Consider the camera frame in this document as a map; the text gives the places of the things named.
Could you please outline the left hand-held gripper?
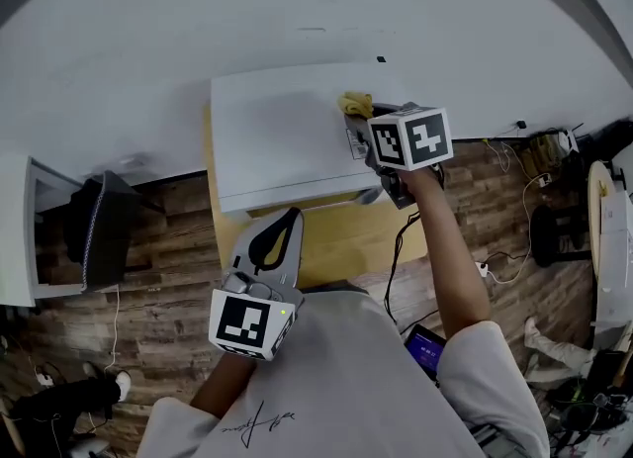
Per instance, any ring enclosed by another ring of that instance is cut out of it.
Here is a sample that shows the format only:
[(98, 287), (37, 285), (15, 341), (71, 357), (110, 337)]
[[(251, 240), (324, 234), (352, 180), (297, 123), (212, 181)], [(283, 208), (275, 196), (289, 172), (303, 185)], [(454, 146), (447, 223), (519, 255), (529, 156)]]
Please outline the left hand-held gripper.
[(256, 360), (270, 361), (276, 356), (304, 302), (302, 292), (294, 288), (303, 236), (304, 216), (296, 207), (263, 216), (239, 235), (231, 266), (251, 274), (266, 272), (282, 285), (229, 271), (212, 295), (211, 344)]

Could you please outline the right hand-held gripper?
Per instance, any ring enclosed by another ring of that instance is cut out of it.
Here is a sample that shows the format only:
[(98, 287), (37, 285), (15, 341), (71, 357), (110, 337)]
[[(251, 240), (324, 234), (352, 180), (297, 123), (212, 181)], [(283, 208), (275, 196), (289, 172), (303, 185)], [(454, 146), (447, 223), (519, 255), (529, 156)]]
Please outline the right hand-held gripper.
[(452, 138), (446, 110), (419, 106), (373, 103), (370, 120), (345, 114), (346, 128), (366, 150), (371, 148), (370, 166), (398, 209), (414, 203), (402, 181), (402, 171), (436, 166), (453, 157)]

